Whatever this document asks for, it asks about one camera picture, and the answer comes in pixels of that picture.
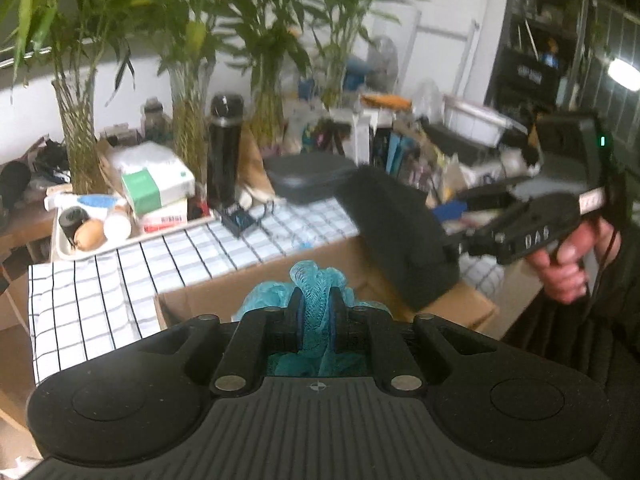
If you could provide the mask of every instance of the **turquoise mesh netting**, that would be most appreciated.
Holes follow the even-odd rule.
[[[337,286],[347,307],[372,306],[388,311],[374,301],[356,302],[353,289],[338,269],[318,269],[315,262],[298,262],[289,271],[293,283],[264,282],[245,298],[233,317],[238,321],[245,312],[267,306],[284,307],[295,287],[305,297],[305,324],[302,350],[296,354],[272,354],[267,362],[267,375],[287,377],[357,376],[367,372],[366,359],[361,354],[336,354],[329,348],[329,290]]]

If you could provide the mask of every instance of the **lucky bamboo plant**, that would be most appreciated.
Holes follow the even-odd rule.
[[[4,0],[0,9],[17,7],[18,27],[11,34],[14,83],[21,67],[42,60],[53,66],[53,86],[65,134],[71,181],[79,194],[106,192],[95,151],[94,83],[98,63],[113,45],[128,49],[122,28],[124,10],[111,0]],[[120,72],[130,62],[123,60]]]
[[[302,0],[230,0],[230,16],[221,25],[240,38],[242,46],[231,52],[244,59],[230,65],[251,70],[251,131],[259,146],[273,146],[284,130],[280,86],[283,62],[289,56],[303,74],[310,65],[298,39],[305,9]]]
[[[165,71],[170,75],[174,151],[204,184],[207,91],[216,54],[231,36],[216,31],[219,16],[228,15],[228,0],[137,1],[129,28],[144,34],[158,53],[158,75]]]
[[[371,42],[363,26],[365,16],[372,13],[398,21],[391,14],[372,9],[376,2],[384,1],[403,0],[306,0],[304,9],[311,17],[310,26],[318,48],[316,79],[320,80],[321,100],[327,108],[340,104],[347,60],[357,37]]]

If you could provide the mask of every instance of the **black thermos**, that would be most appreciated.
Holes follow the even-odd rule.
[[[236,200],[236,176],[244,102],[238,94],[216,94],[211,101],[207,203],[227,207]]]

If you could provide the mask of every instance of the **white grid tablecloth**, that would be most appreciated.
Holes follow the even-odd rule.
[[[260,216],[262,208],[252,210]],[[160,330],[154,296],[358,234],[335,199],[277,205],[262,227],[236,239],[219,220],[81,262],[29,269],[29,322],[36,384]],[[491,297],[504,271],[462,258],[463,279]]]

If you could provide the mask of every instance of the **light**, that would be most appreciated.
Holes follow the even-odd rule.
[[[607,72],[616,83],[621,84],[632,92],[640,90],[640,71],[626,61],[615,59],[609,65]]]

